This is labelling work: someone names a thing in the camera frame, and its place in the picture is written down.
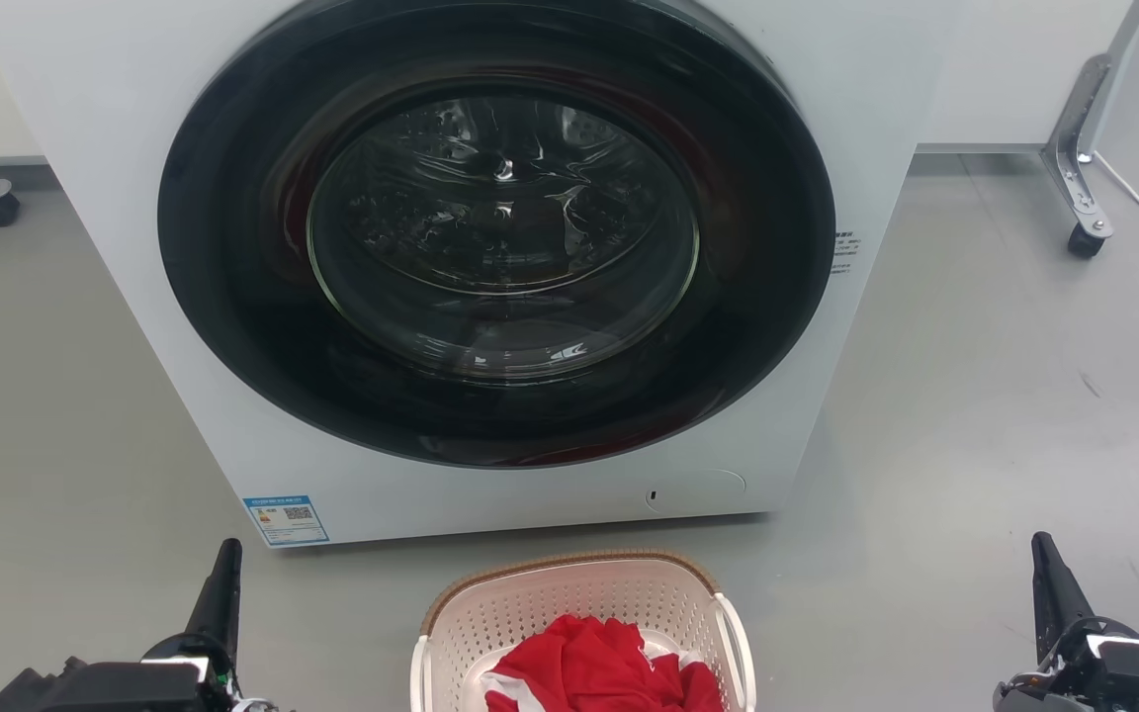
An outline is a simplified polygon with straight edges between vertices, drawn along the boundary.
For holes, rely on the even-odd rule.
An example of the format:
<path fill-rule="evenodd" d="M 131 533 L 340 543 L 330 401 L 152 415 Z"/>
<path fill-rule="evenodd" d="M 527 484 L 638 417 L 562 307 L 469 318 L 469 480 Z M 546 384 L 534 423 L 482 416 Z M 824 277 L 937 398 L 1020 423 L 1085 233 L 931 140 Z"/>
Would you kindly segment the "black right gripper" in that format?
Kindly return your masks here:
<path fill-rule="evenodd" d="M 993 712 L 1139 712 L 1139 635 L 1093 617 L 1050 533 L 1030 547 L 1039 664 L 995 686 Z"/>

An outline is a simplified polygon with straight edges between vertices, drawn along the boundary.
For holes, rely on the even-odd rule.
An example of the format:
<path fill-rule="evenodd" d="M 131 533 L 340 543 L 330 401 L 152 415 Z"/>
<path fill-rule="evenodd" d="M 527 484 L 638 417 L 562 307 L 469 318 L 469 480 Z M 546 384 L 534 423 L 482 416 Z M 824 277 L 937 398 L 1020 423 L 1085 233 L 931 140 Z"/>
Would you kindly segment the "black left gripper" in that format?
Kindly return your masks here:
<path fill-rule="evenodd" d="M 0 690 L 0 712 L 279 712 L 245 697 L 235 676 L 243 546 L 226 538 L 185 635 L 167 637 L 136 662 L 68 658 L 59 674 L 24 668 Z"/>

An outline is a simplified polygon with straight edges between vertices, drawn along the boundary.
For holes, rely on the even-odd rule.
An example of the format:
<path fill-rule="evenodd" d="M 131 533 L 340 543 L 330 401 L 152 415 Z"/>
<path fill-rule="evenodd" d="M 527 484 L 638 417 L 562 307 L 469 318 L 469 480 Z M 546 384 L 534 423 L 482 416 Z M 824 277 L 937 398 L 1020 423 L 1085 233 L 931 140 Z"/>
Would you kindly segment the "white perforated laundry basket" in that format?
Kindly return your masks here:
<path fill-rule="evenodd" d="M 410 712 L 486 712 L 482 677 L 557 617 L 638 627 L 648 655 L 708 664 L 724 712 L 755 712 L 745 625 L 700 564 L 674 553 L 581 553 L 460 578 L 431 604 L 408 676 Z"/>

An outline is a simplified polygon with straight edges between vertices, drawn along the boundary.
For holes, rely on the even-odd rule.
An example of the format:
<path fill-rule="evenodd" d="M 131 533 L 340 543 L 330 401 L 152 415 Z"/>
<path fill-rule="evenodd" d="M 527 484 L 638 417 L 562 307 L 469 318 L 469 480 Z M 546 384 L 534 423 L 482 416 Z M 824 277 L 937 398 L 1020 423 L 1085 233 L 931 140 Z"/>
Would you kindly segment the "blue energy label sticker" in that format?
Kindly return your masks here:
<path fill-rule="evenodd" d="M 331 542 L 308 496 L 245 497 L 243 504 L 271 549 Z"/>

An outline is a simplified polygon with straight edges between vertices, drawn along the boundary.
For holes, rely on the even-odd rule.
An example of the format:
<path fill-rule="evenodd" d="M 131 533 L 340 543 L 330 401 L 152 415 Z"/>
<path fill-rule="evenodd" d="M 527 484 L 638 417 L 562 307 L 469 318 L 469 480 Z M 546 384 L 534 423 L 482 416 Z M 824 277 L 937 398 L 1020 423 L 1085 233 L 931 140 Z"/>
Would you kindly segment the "black round washing machine door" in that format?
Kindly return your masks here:
<path fill-rule="evenodd" d="M 178 306 L 244 384 L 472 469 L 719 414 L 834 253 L 790 95 L 681 0 L 303 0 L 204 87 L 158 206 Z"/>

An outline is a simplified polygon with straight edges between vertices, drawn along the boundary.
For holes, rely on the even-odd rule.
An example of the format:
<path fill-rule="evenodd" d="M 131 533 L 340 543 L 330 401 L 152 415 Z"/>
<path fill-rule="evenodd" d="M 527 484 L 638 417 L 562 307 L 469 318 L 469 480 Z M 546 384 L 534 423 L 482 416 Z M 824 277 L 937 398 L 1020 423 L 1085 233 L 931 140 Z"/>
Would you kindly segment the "red and white garment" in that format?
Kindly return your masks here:
<path fill-rule="evenodd" d="M 693 652 L 653 654 L 637 625 L 557 617 L 480 676 L 486 712 L 726 712 Z"/>

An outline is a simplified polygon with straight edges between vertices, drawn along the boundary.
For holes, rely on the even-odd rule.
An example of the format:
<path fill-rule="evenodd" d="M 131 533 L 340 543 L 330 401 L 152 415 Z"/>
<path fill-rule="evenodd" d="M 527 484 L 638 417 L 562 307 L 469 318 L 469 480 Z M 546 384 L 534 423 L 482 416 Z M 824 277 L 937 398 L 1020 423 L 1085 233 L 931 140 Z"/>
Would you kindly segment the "white front-load washing machine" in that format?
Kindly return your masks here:
<path fill-rule="evenodd" d="M 245 41 L 303 0 L 0 0 L 6 84 L 236 496 L 308 496 L 330 545 L 778 508 L 972 0 L 681 0 L 782 82 L 835 200 L 826 292 L 794 350 L 691 428 L 566 466 L 472 469 L 357 445 L 244 384 L 178 306 L 164 162 Z"/>

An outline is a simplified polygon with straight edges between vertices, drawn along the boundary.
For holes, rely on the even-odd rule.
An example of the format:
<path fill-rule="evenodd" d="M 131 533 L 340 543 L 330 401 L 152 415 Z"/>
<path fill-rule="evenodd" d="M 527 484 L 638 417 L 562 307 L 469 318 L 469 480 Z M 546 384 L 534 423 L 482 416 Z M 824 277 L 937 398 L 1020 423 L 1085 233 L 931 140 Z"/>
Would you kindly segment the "grey metal frame leg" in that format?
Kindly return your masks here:
<path fill-rule="evenodd" d="M 1067 101 L 1064 103 L 1056 126 L 1052 128 L 1052 134 L 1040 150 L 1041 161 L 1049 175 L 1052 175 L 1054 185 L 1075 216 L 1075 226 L 1081 223 L 1093 237 L 1106 240 L 1112 238 L 1113 229 L 1082 172 L 1084 162 L 1081 157 L 1085 153 L 1080 149 L 1080 139 L 1085 118 L 1093 109 L 1095 95 L 1108 71 L 1111 57 L 1107 54 L 1096 54 L 1085 60 Z"/>

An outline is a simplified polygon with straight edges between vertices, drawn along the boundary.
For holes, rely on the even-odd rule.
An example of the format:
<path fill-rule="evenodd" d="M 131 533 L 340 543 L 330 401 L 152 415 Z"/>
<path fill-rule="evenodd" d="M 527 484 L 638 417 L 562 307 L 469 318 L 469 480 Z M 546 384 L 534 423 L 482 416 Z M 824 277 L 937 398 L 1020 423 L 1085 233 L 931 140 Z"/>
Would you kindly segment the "white frame post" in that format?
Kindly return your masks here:
<path fill-rule="evenodd" d="M 1111 57 L 1111 71 L 1107 72 L 1095 95 L 1093 107 L 1085 118 L 1084 130 L 1080 139 L 1080 149 L 1093 156 L 1099 150 L 1099 142 L 1103 139 L 1104 128 L 1108 123 L 1108 116 L 1113 109 L 1113 104 L 1117 98 L 1122 82 L 1126 75 L 1126 67 L 1133 58 L 1136 42 L 1139 38 L 1139 0 L 1131 0 L 1129 8 L 1115 36 L 1111 40 L 1107 55 Z"/>

